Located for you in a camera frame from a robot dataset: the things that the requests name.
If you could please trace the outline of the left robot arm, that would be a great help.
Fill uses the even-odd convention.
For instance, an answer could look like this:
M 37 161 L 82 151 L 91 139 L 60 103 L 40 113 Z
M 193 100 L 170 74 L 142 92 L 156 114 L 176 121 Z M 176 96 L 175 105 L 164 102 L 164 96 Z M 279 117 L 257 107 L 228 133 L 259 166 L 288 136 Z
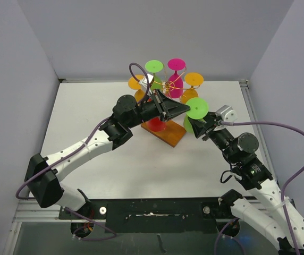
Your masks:
M 82 190 L 63 185 L 63 179 L 93 158 L 124 145 L 133 136 L 132 128 L 154 118 L 167 122 L 189 110 L 188 105 L 166 97 L 159 90 L 143 103 L 132 95 L 123 95 L 113 107 L 112 115 L 102 120 L 88 137 L 46 157 L 33 155 L 24 184 L 40 207 L 68 207 L 76 217 L 85 218 L 90 212 L 88 198 Z

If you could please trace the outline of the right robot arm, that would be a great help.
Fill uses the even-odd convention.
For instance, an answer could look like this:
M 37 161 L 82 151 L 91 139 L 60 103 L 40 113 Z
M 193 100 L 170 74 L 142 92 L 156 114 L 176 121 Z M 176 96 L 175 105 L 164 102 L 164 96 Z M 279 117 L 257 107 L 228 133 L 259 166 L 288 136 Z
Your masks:
M 216 113 L 209 112 L 203 120 L 188 119 L 196 138 L 210 139 L 222 152 L 230 166 L 232 177 L 249 191 L 266 209 L 262 212 L 236 190 L 218 199 L 222 216 L 234 216 L 246 222 L 268 239 L 279 254 L 304 254 L 304 217 L 285 196 L 285 186 L 279 187 L 274 176 L 258 159 L 258 139 L 251 133 L 234 137 Z

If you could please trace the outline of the orange wine glass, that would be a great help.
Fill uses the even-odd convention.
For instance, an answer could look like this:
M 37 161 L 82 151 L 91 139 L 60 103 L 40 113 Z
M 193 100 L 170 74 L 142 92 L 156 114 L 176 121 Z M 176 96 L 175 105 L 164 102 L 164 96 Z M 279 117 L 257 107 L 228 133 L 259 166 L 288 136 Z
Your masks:
M 128 80 L 128 86 L 130 89 L 135 90 L 134 97 L 136 101 L 139 103 L 143 100 L 145 96 L 146 89 L 142 87 L 140 81 L 145 78 L 144 75 L 135 75 L 135 77 L 131 77 Z
M 180 97 L 180 102 L 183 104 L 192 98 L 198 97 L 197 89 L 203 84 L 204 77 L 199 73 L 191 72 L 185 75 L 184 80 L 190 88 L 184 90 Z

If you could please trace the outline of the green wine glass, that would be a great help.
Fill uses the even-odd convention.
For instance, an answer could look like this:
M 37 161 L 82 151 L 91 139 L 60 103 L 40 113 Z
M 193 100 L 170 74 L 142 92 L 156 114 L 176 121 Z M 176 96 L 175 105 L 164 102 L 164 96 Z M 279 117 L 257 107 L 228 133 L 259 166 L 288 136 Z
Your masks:
M 186 112 L 186 116 L 183 120 L 183 127 L 187 132 L 193 133 L 193 128 L 189 119 L 202 120 L 209 112 L 209 106 L 204 99 L 199 97 L 189 99 L 186 102 L 186 105 L 190 107 L 190 110 Z
M 151 90 L 158 89 L 158 90 L 162 91 L 162 81 L 157 76 L 157 73 L 160 72 L 163 68 L 164 68 L 163 63 L 156 59 L 149 60 L 145 64 L 146 71 L 148 71 L 149 73 L 151 73 L 153 75 L 153 83 L 150 87 Z

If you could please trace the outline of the red wine glass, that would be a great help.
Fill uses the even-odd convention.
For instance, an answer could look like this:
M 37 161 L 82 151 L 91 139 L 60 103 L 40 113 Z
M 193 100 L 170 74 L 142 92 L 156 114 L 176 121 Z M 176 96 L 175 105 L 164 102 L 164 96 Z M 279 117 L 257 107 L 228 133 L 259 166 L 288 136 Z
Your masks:
M 166 129 L 166 123 L 161 121 L 159 117 L 155 117 L 146 122 L 146 126 L 153 132 L 160 132 Z

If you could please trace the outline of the pink wine glass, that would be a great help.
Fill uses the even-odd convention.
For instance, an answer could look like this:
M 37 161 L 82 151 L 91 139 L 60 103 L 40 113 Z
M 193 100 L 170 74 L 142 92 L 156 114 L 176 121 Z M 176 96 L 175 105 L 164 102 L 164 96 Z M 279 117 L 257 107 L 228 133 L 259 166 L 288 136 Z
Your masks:
M 185 69 L 186 63 L 180 58 L 173 58 L 168 61 L 167 66 L 169 69 L 174 71 L 174 74 L 172 74 L 168 79 L 168 81 L 170 82 L 170 97 L 179 98 L 183 93 L 183 81 L 181 75 L 178 74 L 178 72 Z

